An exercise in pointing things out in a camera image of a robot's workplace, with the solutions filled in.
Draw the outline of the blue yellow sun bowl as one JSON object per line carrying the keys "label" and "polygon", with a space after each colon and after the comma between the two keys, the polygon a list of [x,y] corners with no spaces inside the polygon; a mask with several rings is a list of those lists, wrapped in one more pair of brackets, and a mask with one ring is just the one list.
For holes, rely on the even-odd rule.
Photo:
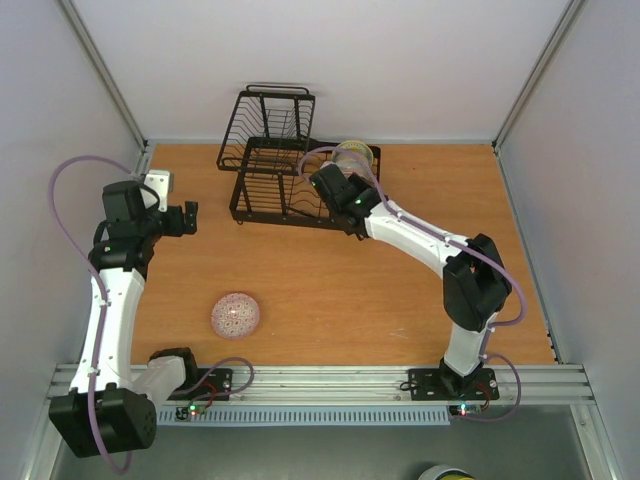
{"label": "blue yellow sun bowl", "polygon": [[365,157],[373,156],[373,152],[371,148],[367,144],[359,140],[347,140],[347,141],[341,142],[340,144],[337,145],[336,149],[334,150],[334,154],[337,154],[339,150],[349,150],[349,151],[358,152]]}

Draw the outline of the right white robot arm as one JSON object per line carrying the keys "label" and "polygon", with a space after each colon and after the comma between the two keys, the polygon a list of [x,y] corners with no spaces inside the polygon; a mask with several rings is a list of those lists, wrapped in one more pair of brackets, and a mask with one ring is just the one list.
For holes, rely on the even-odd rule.
{"label": "right white robot arm", "polygon": [[395,247],[441,279],[444,310],[453,326],[439,364],[440,384],[450,398],[467,394],[476,385],[490,332],[512,292],[493,240],[436,227],[335,165],[313,173],[310,183],[346,234]]}

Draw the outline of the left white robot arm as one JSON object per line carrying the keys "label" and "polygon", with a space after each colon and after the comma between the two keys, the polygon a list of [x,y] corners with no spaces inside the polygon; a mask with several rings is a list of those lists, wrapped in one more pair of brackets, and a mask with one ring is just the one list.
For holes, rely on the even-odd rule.
{"label": "left white robot arm", "polygon": [[68,393],[49,407],[78,458],[149,448],[164,402],[200,389],[202,375],[187,347],[155,352],[138,377],[131,370],[134,323],[154,247],[163,237],[197,231],[197,203],[169,205],[172,189],[171,173],[160,170],[103,189],[105,218],[87,256],[92,303],[83,351]]}

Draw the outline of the red floral pattern bowl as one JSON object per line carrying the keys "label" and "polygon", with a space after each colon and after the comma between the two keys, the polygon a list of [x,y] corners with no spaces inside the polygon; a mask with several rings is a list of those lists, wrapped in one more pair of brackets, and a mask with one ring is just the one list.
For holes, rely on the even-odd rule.
{"label": "red floral pattern bowl", "polygon": [[332,162],[333,163],[353,163],[353,162],[365,162],[368,165],[372,165],[374,156],[368,152],[361,152],[359,150],[336,148],[333,151]]}

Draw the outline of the black wire dish rack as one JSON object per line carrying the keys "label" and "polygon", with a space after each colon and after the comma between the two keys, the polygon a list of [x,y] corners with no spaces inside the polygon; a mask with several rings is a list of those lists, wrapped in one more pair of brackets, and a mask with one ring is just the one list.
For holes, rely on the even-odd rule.
{"label": "black wire dish rack", "polygon": [[240,91],[216,161],[236,174],[229,209],[239,223],[351,231],[305,177],[335,158],[312,137],[316,97],[303,86],[249,84]]}

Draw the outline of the red diamond pattern bowl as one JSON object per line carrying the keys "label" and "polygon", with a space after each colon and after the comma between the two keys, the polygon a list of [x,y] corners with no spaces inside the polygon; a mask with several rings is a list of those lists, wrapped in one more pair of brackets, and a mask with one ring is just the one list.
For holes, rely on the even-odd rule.
{"label": "red diamond pattern bowl", "polygon": [[367,161],[362,162],[348,156],[339,157],[334,161],[334,164],[346,178],[349,178],[351,175],[358,175],[367,180],[370,178],[370,167],[365,167],[364,163],[367,164]]}

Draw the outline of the red eye pattern bowl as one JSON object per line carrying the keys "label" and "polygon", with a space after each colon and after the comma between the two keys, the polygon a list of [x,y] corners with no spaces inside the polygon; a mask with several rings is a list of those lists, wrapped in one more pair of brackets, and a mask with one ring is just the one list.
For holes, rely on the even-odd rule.
{"label": "red eye pattern bowl", "polygon": [[224,339],[242,339],[251,335],[260,322],[256,300],[240,292],[221,297],[211,311],[214,332]]}

